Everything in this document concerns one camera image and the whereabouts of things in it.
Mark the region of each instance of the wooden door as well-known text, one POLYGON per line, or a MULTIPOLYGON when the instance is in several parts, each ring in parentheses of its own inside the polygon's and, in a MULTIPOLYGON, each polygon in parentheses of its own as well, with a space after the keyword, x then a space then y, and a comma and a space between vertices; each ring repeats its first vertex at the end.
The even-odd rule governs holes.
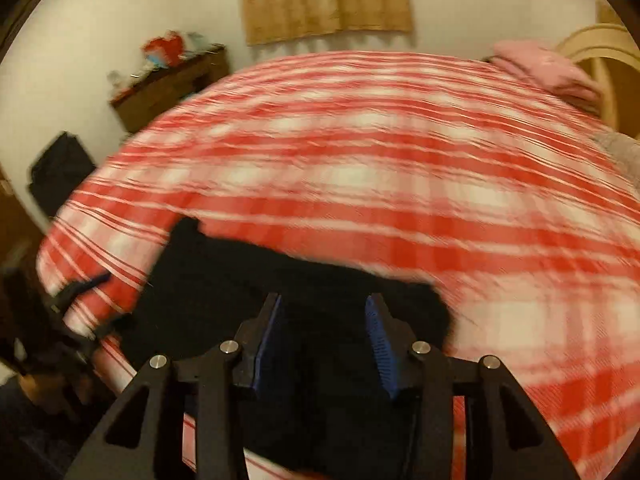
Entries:
POLYGON ((35 257, 42 241, 42 231, 15 197, 14 189, 0 168, 0 265, 17 250, 26 252, 30 274, 35 270, 35 257))

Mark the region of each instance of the brown furniture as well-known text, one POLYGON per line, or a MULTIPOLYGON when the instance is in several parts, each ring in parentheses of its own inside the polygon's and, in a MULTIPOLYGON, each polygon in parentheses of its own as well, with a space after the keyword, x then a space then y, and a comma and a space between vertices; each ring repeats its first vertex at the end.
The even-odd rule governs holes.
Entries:
POLYGON ((153 119, 178 105, 187 95, 204 90, 229 74, 224 46, 152 72, 143 82, 111 101, 124 129, 135 134, 153 119))

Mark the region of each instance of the silver bolt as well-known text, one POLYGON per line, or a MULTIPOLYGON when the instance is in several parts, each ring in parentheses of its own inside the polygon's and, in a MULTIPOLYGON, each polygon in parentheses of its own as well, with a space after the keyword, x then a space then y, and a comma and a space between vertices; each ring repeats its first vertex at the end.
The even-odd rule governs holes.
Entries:
POLYGON ((149 364, 152 368, 158 370, 158 368, 162 368, 166 364, 166 357, 163 355, 154 355, 151 359, 149 359, 149 364))
POLYGON ((234 352, 237 352, 239 348, 240 345, 233 339, 220 343, 220 350, 222 350, 225 354, 233 354, 234 352))
POLYGON ((496 368, 500 368, 502 364, 500 359, 498 359, 495 355, 487 355, 484 359, 482 359, 482 364, 489 368, 489 370, 495 370, 496 368))
POLYGON ((418 355, 424 355, 431 352, 431 345, 425 341, 416 341, 411 345, 411 350, 413 350, 418 355))

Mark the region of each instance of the red plaid bedsheet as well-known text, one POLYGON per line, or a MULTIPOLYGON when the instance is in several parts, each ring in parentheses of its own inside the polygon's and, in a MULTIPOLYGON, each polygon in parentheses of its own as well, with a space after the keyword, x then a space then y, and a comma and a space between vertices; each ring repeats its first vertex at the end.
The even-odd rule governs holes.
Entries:
MULTIPOLYGON (((583 478, 601 479, 640 425, 639 202, 590 140, 601 128, 482 62, 274 60, 108 158, 60 210, 38 270, 50 292, 113 274, 68 317, 86 330, 132 308, 189 215, 209 235, 431 282, 455 315, 449 352, 500 356, 583 478)), ((123 388, 133 370, 105 350, 123 388)), ((185 431, 192 462, 193 421, 185 431)), ((248 457, 252 478, 288 478, 248 457)))

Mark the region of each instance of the white wall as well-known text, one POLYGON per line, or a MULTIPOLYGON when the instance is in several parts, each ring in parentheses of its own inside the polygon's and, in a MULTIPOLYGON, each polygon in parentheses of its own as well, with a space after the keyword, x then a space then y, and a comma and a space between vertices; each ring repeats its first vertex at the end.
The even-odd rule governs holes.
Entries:
POLYGON ((106 75, 139 68, 140 46, 179 28, 176 0, 43 0, 0 64, 0 165, 36 222, 28 167, 62 130, 100 163, 125 134, 106 75))
POLYGON ((322 50, 416 50, 480 58, 505 38, 540 38, 553 45, 594 23, 594 0, 412 0, 415 34, 345 33, 247 47, 238 0, 180 0, 184 23, 225 43, 234 69, 270 57, 322 50))

